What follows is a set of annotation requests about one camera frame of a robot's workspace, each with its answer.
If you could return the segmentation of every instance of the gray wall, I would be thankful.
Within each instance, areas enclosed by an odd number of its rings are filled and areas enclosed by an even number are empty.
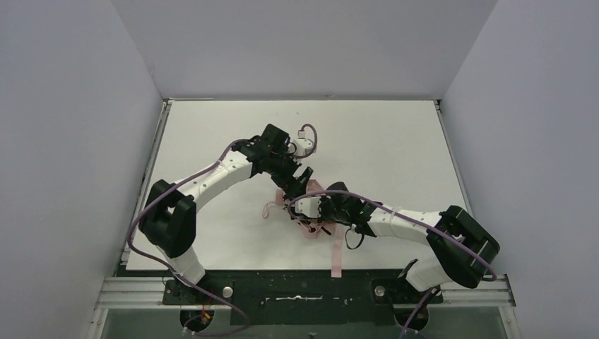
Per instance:
[[[442,102],[525,338],[599,338],[598,15],[500,0]]]
[[[113,0],[163,97],[439,99],[497,0]]]
[[[160,96],[108,0],[0,4],[0,336],[81,338]]]

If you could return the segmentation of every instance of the screw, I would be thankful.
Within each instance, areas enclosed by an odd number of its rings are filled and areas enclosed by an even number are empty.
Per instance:
[[[225,286],[225,288],[223,288],[223,297],[231,298],[232,295],[233,295],[233,289],[229,286]]]
[[[377,297],[383,297],[385,295],[385,287],[382,287],[381,285],[376,286],[374,288],[374,295]]]

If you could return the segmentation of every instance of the wire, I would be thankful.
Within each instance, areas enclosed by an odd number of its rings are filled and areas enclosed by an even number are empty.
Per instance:
[[[364,233],[362,233],[362,237],[360,238],[360,242],[357,243],[356,247],[350,247],[350,244],[348,243],[348,233],[352,230],[352,228],[348,228],[347,231],[345,231],[345,247],[347,247],[349,250],[354,250],[357,249],[358,247],[360,247],[364,241]]]
[[[303,131],[306,127],[311,129],[312,133],[314,134],[314,147],[306,155],[291,155],[296,159],[305,159],[309,157],[310,155],[312,155],[312,153],[316,152],[316,147],[318,146],[318,133],[316,132],[316,129],[314,128],[314,126],[312,126],[312,124],[304,124],[300,131]]]
[[[290,143],[289,146],[293,145],[293,152],[290,152],[289,150],[287,150],[287,153],[289,154],[293,154],[297,151],[297,146],[294,143]]]
[[[167,283],[165,283],[165,278],[167,277],[167,272],[168,270],[166,270],[163,274],[162,274],[162,284],[166,287]]]
[[[432,296],[429,298],[429,301],[430,301],[430,299],[432,299],[434,296],[436,296],[437,294],[439,294],[439,292],[441,292],[441,290],[437,290],[437,292],[436,292],[436,293],[434,293],[434,294],[433,294],[433,295],[432,295]],[[389,296],[389,293],[385,294],[385,299],[386,299],[386,300],[387,300],[387,302],[389,303],[389,307],[391,308],[391,312],[392,312],[393,314],[395,314],[395,308],[393,307],[393,300],[392,300],[392,299],[391,299],[391,297]],[[411,332],[413,332],[415,335],[418,335],[418,336],[420,336],[420,337],[421,337],[421,338],[423,338],[423,339],[427,339],[427,336],[425,336],[425,335],[424,335],[424,333],[422,333],[422,331],[421,331],[421,330],[416,330],[416,329],[414,329],[414,328],[408,328],[408,327],[405,327],[405,330],[406,330],[406,331],[411,331]]]
[[[181,281],[182,283],[184,283],[185,285],[188,285],[196,290],[198,290],[200,293],[213,298],[214,300],[227,305],[229,307],[231,307],[231,309],[233,311],[236,311],[239,315],[243,316],[244,319],[247,321],[247,323],[241,327],[238,328],[233,328],[231,330],[228,331],[224,331],[224,332],[219,332],[219,333],[195,333],[192,332],[193,335],[197,335],[200,337],[223,337],[225,335],[229,335],[229,334],[233,334],[233,333],[237,333],[240,331],[245,330],[246,328],[249,327],[250,322],[249,322],[249,317],[247,316],[247,314],[245,314],[245,312],[243,312],[239,307],[231,304],[230,302],[228,302],[227,300],[208,292],[207,290],[203,289],[202,287],[199,287],[198,285],[192,283],[191,281],[189,281],[187,278],[185,278],[184,276],[178,274],[178,272],[166,261],[162,260],[161,258],[158,258],[157,256],[153,256],[152,254],[148,254],[144,251],[141,251],[140,249],[138,249],[137,247],[135,247],[133,245],[133,233],[137,227],[137,225],[139,224],[139,222],[148,214],[148,211],[151,210],[152,208],[154,208],[159,202],[161,202],[162,199],[164,199],[165,197],[167,197],[169,194],[171,194],[172,192],[176,191],[179,187],[187,184],[188,182],[190,182],[191,180],[194,180],[195,178],[198,178],[208,172],[210,172],[211,170],[214,170],[218,164],[220,164],[221,161],[223,161],[223,159],[225,158],[225,156],[227,155],[227,153],[229,152],[229,150],[231,149],[231,147],[239,142],[239,141],[245,141],[244,139],[238,139],[236,141],[233,141],[231,144],[229,144],[229,146],[227,146],[227,148],[223,151],[223,153],[220,155],[220,157],[218,158],[218,161],[214,162],[211,166],[201,170],[200,172],[197,172],[196,174],[191,175],[190,177],[183,179],[182,181],[180,181],[179,183],[173,185],[173,187],[169,188],[168,190],[166,190],[163,194],[160,194],[160,196],[158,196],[154,201],[152,201],[151,203],[149,203],[142,211],[141,213],[139,213],[139,215],[133,220],[133,222],[131,223],[131,225],[129,226],[129,229],[127,230],[127,244],[129,245],[129,248],[139,254],[140,256],[144,256],[146,258],[152,259],[154,261],[157,261],[159,263],[161,263],[162,265],[166,266],[171,273],[173,274],[173,276],[176,279],[179,279],[179,281]],[[188,321],[185,322],[185,324],[183,325],[184,330],[187,329],[187,326],[192,322],[195,321],[196,319],[200,318],[201,314],[199,316],[195,316],[193,318],[190,318]]]
[[[264,207],[262,208],[262,219],[268,219],[268,216],[270,215],[268,209],[276,205],[277,203],[275,201],[267,202],[266,205],[264,205]]]
[[[208,299],[208,301],[205,304],[202,304],[202,316],[205,316],[206,318],[210,318],[210,314],[206,313],[206,305],[210,306],[210,303],[212,302],[212,297],[210,299]]]
[[[371,205],[374,205],[375,207],[380,208],[380,209],[384,210],[387,213],[394,214],[394,215],[396,215],[396,216],[398,216],[398,217],[400,217],[400,218],[402,218],[404,220],[407,220],[407,221],[409,221],[409,222],[411,222],[413,224],[423,226],[427,230],[429,230],[431,232],[434,232],[434,233],[438,234],[439,236],[445,238],[446,240],[448,240],[449,242],[451,242],[453,245],[456,245],[459,249],[461,249],[462,251],[466,252],[467,254],[469,254],[470,256],[472,256],[476,261],[478,261],[479,263],[481,263],[487,269],[487,271],[491,274],[491,276],[492,276],[490,279],[485,279],[483,277],[484,281],[495,281],[495,280],[497,280],[497,273],[495,273],[495,270],[493,270],[493,267],[491,267],[491,265],[488,262],[486,262],[485,259],[483,259],[481,256],[479,256],[478,254],[476,254],[473,250],[471,250],[468,247],[464,246],[459,241],[455,240],[452,236],[445,234],[445,232],[443,232],[441,230],[438,230],[437,228],[434,228],[433,226],[428,225],[425,222],[422,222],[420,220],[416,220],[416,219],[410,218],[407,215],[401,214],[401,213],[399,213],[399,212],[397,212],[395,210],[391,210],[390,208],[387,208],[387,207],[381,205],[380,203],[376,203],[376,202],[374,202],[374,201],[372,201],[372,200],[370,200],[370,199],[368,199],[368,198],[366,198],[364,196],[361,196],[359,194],[348,192],[348,191],[341,191],[341,190],[337,190],[337,189],[326,189],[326,190],[323,190],[323,191],[314,191],[314,192],[310,192],[310,193],[304,194],[302,196],[298,196],[297,198],[291,200],[291,202],[289,202],[289,206],[294,205],[296,202],[298,202],[300,199],[303,199],[303,198],[309,198],[311,196],[330,196],[331,194],[345,194],[347,196],[353,196],[355,198],[362,199],[363,201],[365,201],[365,202],[367,202],[367,203],[369,203]],[[293,215],[293,213],[289,212],[289,214],[292,216],[292,218],[296,218]]]
[[[412,319],[416,316],[416,314],[418,313],[418,311],[420,310],[420,308],[422,308],[422,305],[425,303],[425,301],[428,299],[428,297],[431,295],[431,291],[432,291],[432,288],[429,288],[428,291],[425,293],[424,297],[422,297],[422,299],[418,302],[418,304],[416,305],[416,307],[414,307],[414,310],[412,311],[412,313],[408,317],[408,320],[406,320],[405,323],[403,324],[403,326],[401,326],[401,332],[399,333],[399,339],[402,339],[403,336],[405,335],[405,332],[407,330],[411,329],[411,328],[408,328],[408,325],[410,324],[410,322],[412,321]]]

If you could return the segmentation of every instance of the black mounting plate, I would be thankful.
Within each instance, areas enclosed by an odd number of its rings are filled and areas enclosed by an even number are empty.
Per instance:
[[[396,323],[391,302],[417,304],[418,292],[398,279],[402,270],[344,270],[342,278],[331,278],[329,270],[211,270],[200,286],[216,295],[233,289],[228,300],[244,310],[254,325],[342,324],[371,322],[377,326]],[[374,294],[384,286],[385,297]],[[201,293],[170,280],[165,287],[165,305],[205,304]],[[442,303],[439,295],[429,303]],[[245,320],[232,312],[231,325]]]

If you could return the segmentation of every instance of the white table surface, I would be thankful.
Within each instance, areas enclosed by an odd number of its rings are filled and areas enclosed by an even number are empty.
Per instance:
[[[431,101],[175,101],[160,142],[150,184],[173,182],[216,160],[234,139],[261,134],[267,124],[295,135],[304,123],[319,133],[318,152],[304,160],[323,187],[343,181],[349,190],[406,209],[465,206]],[[261,211],[275,195],[267,174],[234,185],[198,214],[194,249],[206,269],[330,269],[333,238],[305,238],[286,211]],[[359,236],[350,232],[356,244]],[[134,245],[160,252],[141,233]],[[402,268],[431,256],[421,244],[366,237],[354,251],[343,246],[343,268]],[[131,253],[128,270],[162,270]]]

